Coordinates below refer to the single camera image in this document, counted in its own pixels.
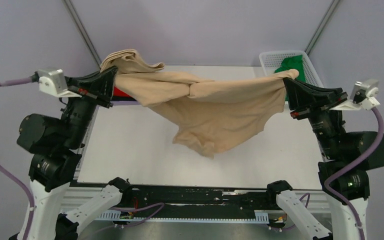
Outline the beige t shirt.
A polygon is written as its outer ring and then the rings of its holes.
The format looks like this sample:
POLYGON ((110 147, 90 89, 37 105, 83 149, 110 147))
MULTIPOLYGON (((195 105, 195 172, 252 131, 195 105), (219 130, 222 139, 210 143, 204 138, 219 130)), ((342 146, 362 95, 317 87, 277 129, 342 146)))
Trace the beige t shirt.
POLYGON ((285 78, 296 69, 269 76, 216 81, 182 71, 165 71, 165 64, 145 62, 135 49, 109 54, 100 64, 117 67, 114 86, 143 107, 178 126, 173 138, 201 156, 213 158, 262 132, 267 121, 284 110, 285 78))

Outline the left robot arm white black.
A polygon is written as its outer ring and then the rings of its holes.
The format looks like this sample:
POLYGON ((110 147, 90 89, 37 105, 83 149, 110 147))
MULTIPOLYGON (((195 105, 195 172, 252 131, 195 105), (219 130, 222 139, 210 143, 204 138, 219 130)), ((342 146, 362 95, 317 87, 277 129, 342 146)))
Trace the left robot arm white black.
POLYGON ((61 69, 40 69, 31 77, 40 91, 67 98, 60 118, 33 113, 19 126, 17 144, 33 155, 29 167, 29 209, 15 240, 76 240, 106 210, 133 201, 132 186, 120 177, 77 208, 60 211, 74 179, 84 138, 97 107, 111 108, 118 69, 111 66, 83 77, 65 76, 61 69))

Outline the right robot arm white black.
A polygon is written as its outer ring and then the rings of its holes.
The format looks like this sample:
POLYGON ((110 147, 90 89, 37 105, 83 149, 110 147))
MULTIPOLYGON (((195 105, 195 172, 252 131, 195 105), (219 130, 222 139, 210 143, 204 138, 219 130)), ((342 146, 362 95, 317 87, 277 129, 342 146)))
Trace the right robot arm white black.
POLYGON ((332 230, 324 227, 285 180, 267 185, 266 204, 282 209, 308 240, 364 240, 370 183, 368 171, 384 167, 384 120, 378 110, 379 81, 355 83, 351 95, 341 88, 322 88, 284 78, 290 115, 308 120, 323 162, 318 178, 326 195, 332 230), (374 113, 377 131, 347 132, 343 111, 374 113))

